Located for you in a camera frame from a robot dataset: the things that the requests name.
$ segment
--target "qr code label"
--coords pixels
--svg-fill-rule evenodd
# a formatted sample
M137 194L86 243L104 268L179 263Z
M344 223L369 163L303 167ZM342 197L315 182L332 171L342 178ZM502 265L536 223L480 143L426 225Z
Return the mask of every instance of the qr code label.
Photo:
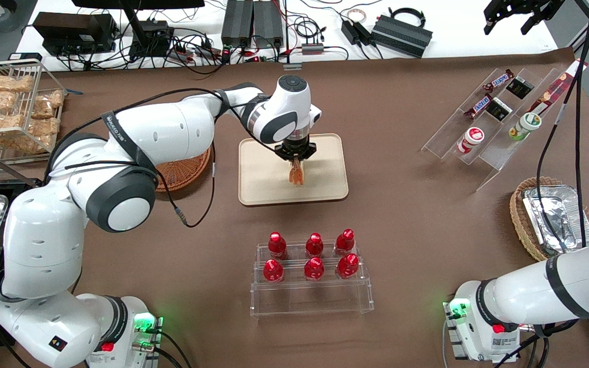
M517 346L515 333L497 333L492 338L492 348L496 350L510 350Z

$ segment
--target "black power adapter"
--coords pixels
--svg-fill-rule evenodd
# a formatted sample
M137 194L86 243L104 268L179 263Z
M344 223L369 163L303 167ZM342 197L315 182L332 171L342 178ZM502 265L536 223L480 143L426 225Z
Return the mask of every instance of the black power adapter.
M344 34L344 37L346 37L347 40L349 40L350 44L357 44L358 42L360 42L360 37L358 35L358 32L353 27L353 25L351 25L350 21L348 21L348 20L342 21L341 30L342 30L342 33Z
M357 21L354 21L353 29L356 30L356 33L358 34L358 39L365 46L372 44L372 42L373 42L372 33L370 33L368 30L366 30L365 27L362 26L362 24L358 23Z

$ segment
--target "snickers bar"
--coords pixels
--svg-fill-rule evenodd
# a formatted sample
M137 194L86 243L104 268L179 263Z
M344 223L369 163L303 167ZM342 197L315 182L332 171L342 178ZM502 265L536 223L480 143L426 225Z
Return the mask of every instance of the snickers bar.
M509 79L512 79L515 77L515 74L513 74L510 69L506 69L506 72L501 75L501 77L498 77L497 79L495 79L494 81L491 81L488 84L485 84L483 86L483 89L486 91L494 91L495 88L497 88L498 86L501 86L501 84L503 84L505 81L508 81Z
M490 94L486 93L486 96L482 100L477 102L477 104L474 105L474 107L472 107L470 110L467 110L467 112L465 112L465 116L474 120L474 118L477 117L479 112L483 111L486 107L488 107L490 102L492 102L492 96Z

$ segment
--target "clear acrylic stand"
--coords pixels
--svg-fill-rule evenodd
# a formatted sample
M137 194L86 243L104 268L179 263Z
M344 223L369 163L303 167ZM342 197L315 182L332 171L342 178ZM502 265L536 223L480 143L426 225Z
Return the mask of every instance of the clear acrylic stand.
M509 82L506 82L504 86L498 87L497 90L490 94L493 98L496 97L500 99L501 102L505 103L510 109L512 109L512 112L508 114L508 116L502 121L499 121L491 114L484 111L474 120L466 117L464 113L474 107L474 105L484 97L486 91L484 91L482 86L497 79L503 73L503 70L495 69L488 78L479 84L476 90L474 90L467 100L456 109L456 112L454 112L451 117L442 124L440 129L421 149L421 151L430 151L440 160L444 159L447 154L451 153L466 165L472 165L477 158L481 158L481 160L492 167L492 171L481 183L479 188L477 188L477 191L500 173L506 163L510 160L510 157L517 152L517 149L519 149L524 142L523 140L515 141L510 138L508 134L510 128L519 121L519 117L530 109L533 102L544 94L550 84L562 74L561 71L554 68L544 78L540 78L526 68L522 69L521 72L517 73L517 76L523 78L534 86L533 90L530 91L523 100L506 89ZM461 153L457 149L458 142L463 139L465 131L473 126L479 127L483 130L485 139L469 153Z
M334 240L323 240L322 261L325 272L318 281L308 281L304 277L306 243L288 244L288 259L279 261L283 266L284 279L272 284L262 274L265 262L271 258L267 244L259 244L254 263L254 282L252 282L252 317L297 314L320 314L330 312L360 312L374 310L370 275L360 256L358 247L353 253L358 255L358 272L349 279L342 280L335 275L337 262L341 259L333 253Z

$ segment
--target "wire basket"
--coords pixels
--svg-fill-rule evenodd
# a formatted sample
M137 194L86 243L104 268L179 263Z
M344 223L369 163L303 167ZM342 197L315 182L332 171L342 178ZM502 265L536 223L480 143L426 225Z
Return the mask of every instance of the wire basket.
M56 82L53 88L38 89L42 73L46 73ZM17 79L26 77L33 81L33 87L30 90L15 91L16 98L11 109L0 111L0 117L20 116L22 119L19 126L0 128L0 161L10 165L47 159L56 145L58 133L42 137L30 133L31 115L35 112L35 98L57 90L61 90L64 97L67 95L67 90L40 61L35 59L0 61L0 75ZM54 109L51 117L56 118L59 123L62 112L63 104L61 103Z
M540 177L541 186L560 186L561 184L563 184L562 181L551 177ZM537 261L544 261L550 256L544 251L544 249L542 249L540 243L538 243L538 240L535 237L535 231L533 230L533 225L531 224L531 219L529 219L526 214L526 207L524 206L524 202L522 202L522 191L534 187L536 187L535 177L530 177L517 186L517 189L512 193L512 196L510 196L510 218L512 219L512 224L515 226L517 237L519 237L519 240L526 248L526 251ZM587 207L583 207L583 212L586 215L586 219L589 221L589 211L587 210Z
M165 182L168 184L170 191L178 191L183 187L191 184L196 178L201 175L208 160L210 160L211 149L209 148L200 156L189 158L187 160L172 161L171 163L164 163L156 166L161 174L165 177ZM156 191L164 192L165 185L161 180L158 181Z

